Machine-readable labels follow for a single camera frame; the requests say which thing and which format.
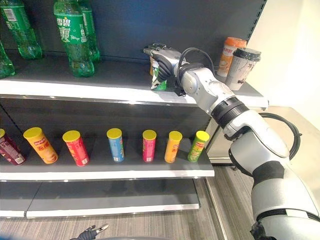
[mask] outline black shelf back panel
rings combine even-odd
[[[54,0],[23,0],[42,49],[64,52]],[[267,0],[91,0],[102,56],[147,60],[153,42],[198,47],[217,63],[228,36],[249,40]],[[1,17],[5,49],[17,49]]]
[[[155,130],[158,138],[167,138],[170,131],[193,138],[196,131],[206,129],[210,119],[194,106],[23,98],[1,98],[1,105],[22,132],[40,127],[47,137],[78,130],[83,137],[106,138],[108,129],[119,128],[124,138],[142,138],[147,129]],[[20,135],[14,123],[7,116],[1,118],[9,136]]]

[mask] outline yellow lid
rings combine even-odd
[[[80,138],[80,132],[76,130],[67,131],[63,134],[62,139],[66,143],[73,142]]]
[[[106,135],[110,139],[117,139],[121,137],[122,131],[119,128],[111,128],[106,132]]]
[[[142,137],[146,140],[154,140],[157,137],[157,133],[153,130],[148,129],[142,133]]]
[[[25,139],[32,139],[32,138],[36,138],[39,137],[42,134],[42,129],[40,127],[32,127],[29,128],[28,130],[26,130],[23,133],[23,137]]]
[[[179,131],[171,131],[169,133],[169,139],[175,140],[175,141],[181,141],[182,139],[182,134]]]
[[[205,131],[197,131],[195,135],[198,139],[204,142],[208,141],[210,138],[210,135]]]
[[[0,138],[2,138],[5,135],[6,131],[2,128],[0,128]]]

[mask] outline black cup lid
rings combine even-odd
[[[234,51],[233,56],[259,62],[261,59],[261,52],[250,48],[241,47]]]

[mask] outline green chip can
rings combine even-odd
[[[188,154],[188,160],[192,163],[198,161],[198,158],[205,147],[206,142],[209,140],[210,135],[205,131],[197,131],[195,134],[195,138],[193,140],[193,144],[191,150]]]

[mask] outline robotic arm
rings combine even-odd
[[[267,122],[200,63],[188,63],[184,55],[181,59],[180,52],[164,44],[154,43],[143,51],[159,63],[159,76],[151,88],[174,76],[177,86],[193,97],[232,141],[231,161],[254,179],[251,201],[256,223],[250,231],[254,239],[320,239],[316,202],[291,170],[286,144]]]

